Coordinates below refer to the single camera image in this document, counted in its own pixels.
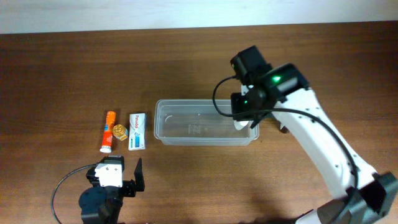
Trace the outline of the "white spray bottle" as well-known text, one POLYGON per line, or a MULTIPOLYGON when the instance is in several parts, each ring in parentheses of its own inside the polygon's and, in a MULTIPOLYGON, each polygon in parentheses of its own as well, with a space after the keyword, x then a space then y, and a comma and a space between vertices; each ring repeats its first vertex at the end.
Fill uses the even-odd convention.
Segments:
POLYGON ((234 127, 240 131, 249 124, 249 121, 234 121, 234 127))

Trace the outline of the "orange tablet tube white cap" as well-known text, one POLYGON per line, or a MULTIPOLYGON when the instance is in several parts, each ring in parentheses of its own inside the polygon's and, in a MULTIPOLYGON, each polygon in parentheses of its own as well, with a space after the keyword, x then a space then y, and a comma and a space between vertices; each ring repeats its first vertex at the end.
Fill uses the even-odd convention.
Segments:
POLYGON ((104 126, 103 140, 99 149, 102 153, 112 152, 112 141, 113 141, 113 128, 116 121, 116 113, 114 111, 108 111, 106 114, 106 123, 104 126))

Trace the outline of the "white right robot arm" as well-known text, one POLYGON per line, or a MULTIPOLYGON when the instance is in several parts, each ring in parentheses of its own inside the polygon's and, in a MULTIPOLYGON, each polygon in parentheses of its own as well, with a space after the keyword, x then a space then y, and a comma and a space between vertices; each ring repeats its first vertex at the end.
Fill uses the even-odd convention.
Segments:
POLYGON ((271 113, 304 148, 333 197, 295 223, 374 223, 389 213, 397 195, 396 177, 378 174, 352 149, 294 65, 272 68, 235 62, 232 67, 248 88, 231 96, 234 119, 256 126, 271 113))

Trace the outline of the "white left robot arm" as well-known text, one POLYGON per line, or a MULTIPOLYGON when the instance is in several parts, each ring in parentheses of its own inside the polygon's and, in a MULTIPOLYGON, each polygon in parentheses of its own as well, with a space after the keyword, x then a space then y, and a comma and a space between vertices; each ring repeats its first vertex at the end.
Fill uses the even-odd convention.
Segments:
POLYGON ((145 190, 142 159, 137 162, 133 179, 124 180, 123 172, 123 156, 106 156, 89 168, 86 178, 92 187, 78 201, 83 223, 117 224, 124 198, 145 190))

